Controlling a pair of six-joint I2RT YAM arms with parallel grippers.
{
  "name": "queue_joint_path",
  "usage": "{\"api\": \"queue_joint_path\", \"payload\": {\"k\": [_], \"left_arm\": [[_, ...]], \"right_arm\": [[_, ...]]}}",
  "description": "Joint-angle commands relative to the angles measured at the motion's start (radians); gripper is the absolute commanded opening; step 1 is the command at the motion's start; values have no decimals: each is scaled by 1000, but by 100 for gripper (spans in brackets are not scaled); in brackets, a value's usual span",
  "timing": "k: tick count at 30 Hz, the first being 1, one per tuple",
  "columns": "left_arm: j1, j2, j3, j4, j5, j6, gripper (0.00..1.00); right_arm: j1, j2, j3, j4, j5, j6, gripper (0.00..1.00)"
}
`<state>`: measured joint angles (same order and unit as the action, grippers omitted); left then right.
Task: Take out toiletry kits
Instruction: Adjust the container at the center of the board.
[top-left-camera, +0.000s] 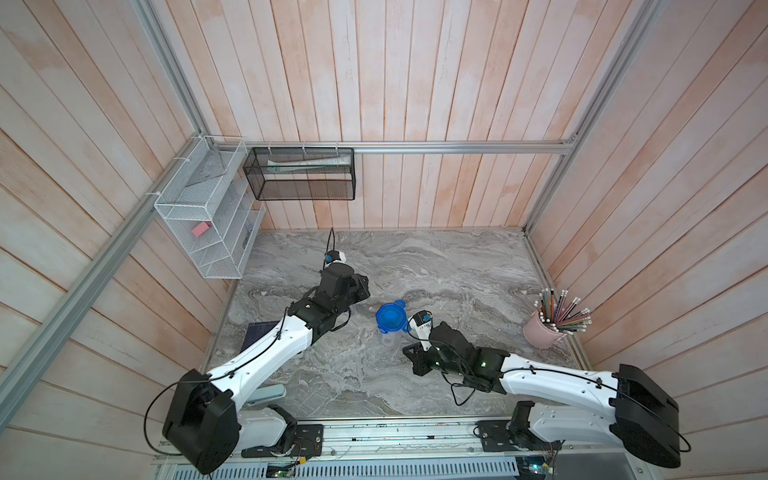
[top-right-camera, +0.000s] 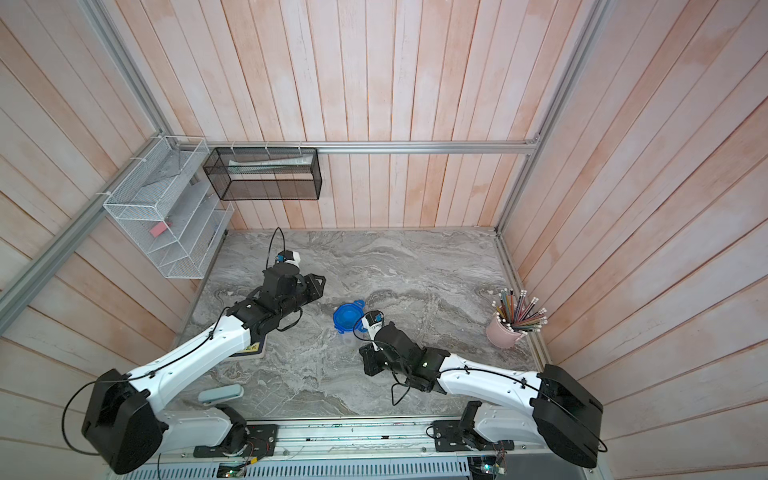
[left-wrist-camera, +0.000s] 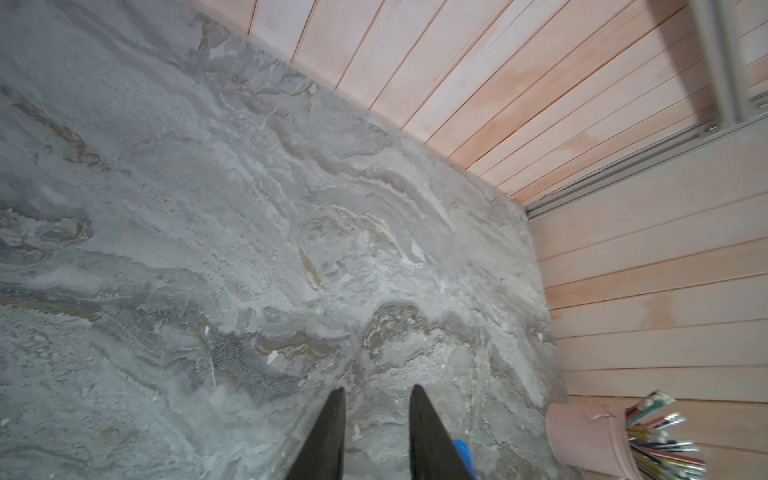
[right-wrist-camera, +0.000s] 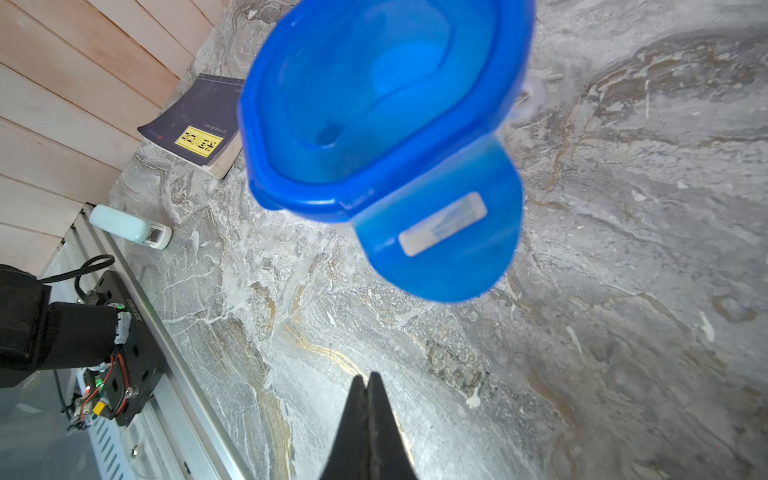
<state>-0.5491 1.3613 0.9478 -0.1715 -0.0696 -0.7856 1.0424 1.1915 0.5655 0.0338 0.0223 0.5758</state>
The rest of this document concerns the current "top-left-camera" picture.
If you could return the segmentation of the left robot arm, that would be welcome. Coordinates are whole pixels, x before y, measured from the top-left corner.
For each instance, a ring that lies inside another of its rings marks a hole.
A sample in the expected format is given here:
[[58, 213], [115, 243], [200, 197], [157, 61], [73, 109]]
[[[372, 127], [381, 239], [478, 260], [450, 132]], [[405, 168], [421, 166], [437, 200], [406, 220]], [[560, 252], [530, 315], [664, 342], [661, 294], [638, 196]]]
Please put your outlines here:
[[338, 317], [369, 296], [366, 276], [340, 261], [328, 264], [319, 285], [291, 303], [264, 337], [209, 372], [192, 369], [171, 385], [174, 396], [163, 437], [202, 475], [245, 450], [293, 455], [301, 445], [295, 418], [278, 405], [257, 410], [246, 405], [273, 373], [324, 334], [340, 329]]

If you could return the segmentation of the blue container lid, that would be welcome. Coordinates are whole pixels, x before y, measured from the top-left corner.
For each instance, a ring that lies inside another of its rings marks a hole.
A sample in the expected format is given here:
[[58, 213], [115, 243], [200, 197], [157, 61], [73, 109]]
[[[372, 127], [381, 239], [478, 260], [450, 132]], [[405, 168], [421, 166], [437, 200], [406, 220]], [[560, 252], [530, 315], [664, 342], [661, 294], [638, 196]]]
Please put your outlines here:
[[396, 300], [382, 305], [375, 314], [376, 323], [382, 334], [406, 331], [408, 316], [406, 314], [406, 302]]

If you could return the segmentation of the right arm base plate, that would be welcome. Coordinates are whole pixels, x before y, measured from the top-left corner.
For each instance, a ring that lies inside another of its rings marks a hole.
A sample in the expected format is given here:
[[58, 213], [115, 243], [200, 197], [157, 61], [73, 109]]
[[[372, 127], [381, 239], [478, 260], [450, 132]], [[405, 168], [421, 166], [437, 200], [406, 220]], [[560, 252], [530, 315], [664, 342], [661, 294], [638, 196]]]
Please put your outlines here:
[[481, 441], [483, 451], [560, 451], [562, 441], [547, 442], [533, 433], [529, 417], [535, 405], [530, 400], [518, 401], [509, 420], [478, 421], [473, 434]]

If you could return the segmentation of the clear plastic container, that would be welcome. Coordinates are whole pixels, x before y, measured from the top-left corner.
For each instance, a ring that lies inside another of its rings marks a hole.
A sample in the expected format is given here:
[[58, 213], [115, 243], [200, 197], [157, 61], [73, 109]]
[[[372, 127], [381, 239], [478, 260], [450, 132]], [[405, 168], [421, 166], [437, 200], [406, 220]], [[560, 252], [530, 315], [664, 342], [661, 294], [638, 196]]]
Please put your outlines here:
[[395, 330], [395, 331], [388, 331], [388, 330], [379, 330], [380, 332], [380, 343], [383, 347], [386, 348], [395, 348], [397, 347], [403, 338], [403, 332], [401, 330]]

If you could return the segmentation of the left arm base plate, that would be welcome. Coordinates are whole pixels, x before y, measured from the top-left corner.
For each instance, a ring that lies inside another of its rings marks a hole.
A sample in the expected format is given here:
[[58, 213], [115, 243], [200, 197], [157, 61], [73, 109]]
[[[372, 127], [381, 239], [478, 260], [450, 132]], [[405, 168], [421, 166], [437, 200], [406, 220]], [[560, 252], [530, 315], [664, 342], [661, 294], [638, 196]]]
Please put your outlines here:
[[241, 415], [236, 450], [243, 458], [305, 458], [322, 454], [324, 425], [302, 424], [282, 407], [270, 404]]

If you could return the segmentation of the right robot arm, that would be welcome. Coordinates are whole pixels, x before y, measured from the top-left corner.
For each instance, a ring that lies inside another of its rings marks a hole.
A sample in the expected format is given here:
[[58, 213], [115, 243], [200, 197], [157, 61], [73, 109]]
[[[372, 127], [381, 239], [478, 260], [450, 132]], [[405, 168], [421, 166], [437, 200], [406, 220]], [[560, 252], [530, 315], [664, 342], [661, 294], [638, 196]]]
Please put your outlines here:
[[513, 445], [556, 448], [568, 440], [617, 444], [656, 466], [675, 469], [691, 449], [679, 431], [678, 403], [643, 370], [586, 371], [532, 361], [472, 345], [430, 312], [408, 322], [404, 347], [417, 376], [458, 376], [453, 388], [520, 396], [506, 427]]

